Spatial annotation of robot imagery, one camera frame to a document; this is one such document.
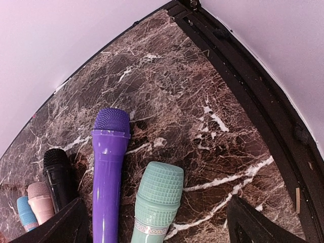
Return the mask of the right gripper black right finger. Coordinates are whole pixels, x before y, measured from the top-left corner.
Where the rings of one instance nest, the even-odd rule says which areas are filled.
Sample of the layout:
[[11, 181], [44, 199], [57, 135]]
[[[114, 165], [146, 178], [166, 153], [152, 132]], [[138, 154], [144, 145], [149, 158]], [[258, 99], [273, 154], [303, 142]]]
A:
[[306, 242], [270, 221], [237, 195], [227, 206], [227, 224], [231, 242]]

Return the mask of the purple toy microphone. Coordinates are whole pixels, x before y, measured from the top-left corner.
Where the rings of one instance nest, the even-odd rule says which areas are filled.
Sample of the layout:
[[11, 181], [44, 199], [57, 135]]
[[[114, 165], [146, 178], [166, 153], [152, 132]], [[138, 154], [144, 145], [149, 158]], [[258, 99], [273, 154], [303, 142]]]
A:
[[91, 134], [93, 242], [117, 242], [122, 165], [131, 138], [130, 117], [123, 110], [104, 108], [98, 112]]

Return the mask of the light blue toy microphone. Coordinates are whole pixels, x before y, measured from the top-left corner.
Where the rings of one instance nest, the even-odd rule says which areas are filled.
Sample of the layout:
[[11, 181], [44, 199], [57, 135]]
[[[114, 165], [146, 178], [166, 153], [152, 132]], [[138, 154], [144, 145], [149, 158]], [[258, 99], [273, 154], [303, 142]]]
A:
[[31, 230], [38, 227], [36, 216], [28, 203], [27, 196], [22, 196], [17, 199], [17, 209], [20, 222], [26, 232], [30, 232]]

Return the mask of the cream white toy microphone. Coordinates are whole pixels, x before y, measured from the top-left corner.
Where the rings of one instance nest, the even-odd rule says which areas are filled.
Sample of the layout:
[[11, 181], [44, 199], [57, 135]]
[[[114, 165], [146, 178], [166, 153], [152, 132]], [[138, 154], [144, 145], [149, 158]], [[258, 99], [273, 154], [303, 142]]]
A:
[[36, 216], [39, 225], [51, 219], [55, 212], [50, 191], [43, 182], [35, 182], [28, 186], [28, 204]]

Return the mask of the mint green toy microphone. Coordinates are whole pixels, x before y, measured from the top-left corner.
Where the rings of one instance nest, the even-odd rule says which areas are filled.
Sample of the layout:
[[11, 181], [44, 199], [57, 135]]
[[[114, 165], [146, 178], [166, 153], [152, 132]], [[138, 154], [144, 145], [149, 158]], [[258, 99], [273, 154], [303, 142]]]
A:
[[184, 170], [151, 161], [142, 176], [135, 202], [131, 242], [163, 242], [181, 204]]

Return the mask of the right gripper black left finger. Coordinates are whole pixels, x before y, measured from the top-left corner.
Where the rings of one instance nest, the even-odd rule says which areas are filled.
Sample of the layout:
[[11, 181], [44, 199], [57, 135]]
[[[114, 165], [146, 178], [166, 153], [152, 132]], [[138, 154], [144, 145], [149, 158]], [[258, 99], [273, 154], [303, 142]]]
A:
[[84, 201], [75, 198], [47, 222], [12, 242], [91, 242]]

